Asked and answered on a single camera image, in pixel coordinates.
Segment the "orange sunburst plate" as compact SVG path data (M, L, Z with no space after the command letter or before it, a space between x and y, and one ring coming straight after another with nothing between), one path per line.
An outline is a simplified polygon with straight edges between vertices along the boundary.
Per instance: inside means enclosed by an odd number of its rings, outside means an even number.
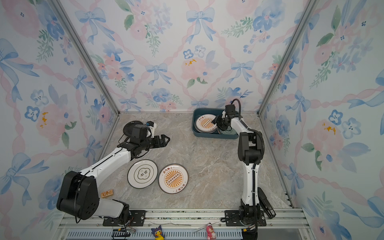
M216 115L212 114L202 115L195 120L194 127L199 133L213 133L218 128L216 124L213 124L215 118Z
M170 195L182 192L188 185L189 174L185 167L171 164L164 167L158 176L160 189Z

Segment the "teal patterned small plate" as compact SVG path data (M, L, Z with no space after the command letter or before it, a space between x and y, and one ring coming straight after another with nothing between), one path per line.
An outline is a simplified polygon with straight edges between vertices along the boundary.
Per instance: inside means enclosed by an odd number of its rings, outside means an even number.
M228 136L234 136L237 134L235 130L233 130L231 127L228 127L225 131L219 130L220 134L222 135L228 135Z

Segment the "black round plate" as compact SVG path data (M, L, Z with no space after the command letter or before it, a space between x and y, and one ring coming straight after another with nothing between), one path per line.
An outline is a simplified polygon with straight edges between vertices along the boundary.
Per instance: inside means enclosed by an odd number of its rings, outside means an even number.
M147 133L143 125L144 124L140 121L131 121L124 126L123 133L127 137L145 137Z

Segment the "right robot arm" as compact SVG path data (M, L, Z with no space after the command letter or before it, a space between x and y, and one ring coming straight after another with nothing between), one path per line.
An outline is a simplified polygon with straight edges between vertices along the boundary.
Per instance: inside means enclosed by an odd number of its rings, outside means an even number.
M222 131L231 128L239 136L238 158L244 170L243 194L239 211L241 218L255 218L260 211L258 174L265 154L263 135L249 127L236 110L224 110L212 123Z

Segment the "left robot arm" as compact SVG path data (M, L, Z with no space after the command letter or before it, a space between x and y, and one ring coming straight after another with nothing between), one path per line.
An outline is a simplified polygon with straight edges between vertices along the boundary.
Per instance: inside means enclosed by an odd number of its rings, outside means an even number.
M166 135L155 135L156 124L147 122L132 127L123 135L126 139L106 157L79 172L65 174L57 200L57 209L75 217L76 221L91 217L112 220L126 225L131 221L128 204L101 199L99 186L118 168L133 159L144 156L151 149L164 148L170 142Z

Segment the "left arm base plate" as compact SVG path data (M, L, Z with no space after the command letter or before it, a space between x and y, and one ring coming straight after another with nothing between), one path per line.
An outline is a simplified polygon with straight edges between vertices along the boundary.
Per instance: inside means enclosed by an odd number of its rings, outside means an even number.
M146 218L145 210L129 210L128 217L104 218L104 227L143 227Z

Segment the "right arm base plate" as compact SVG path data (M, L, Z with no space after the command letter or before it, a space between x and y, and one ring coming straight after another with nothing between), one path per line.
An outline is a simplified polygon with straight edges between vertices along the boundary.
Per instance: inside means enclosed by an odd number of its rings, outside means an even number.
M247 227L257 223L258 227L266 227L267 221L263 211L258 214L258 219L255 217L241 216L239 210L226 210L225 216L221 218L221 222L225 223L227 227Z

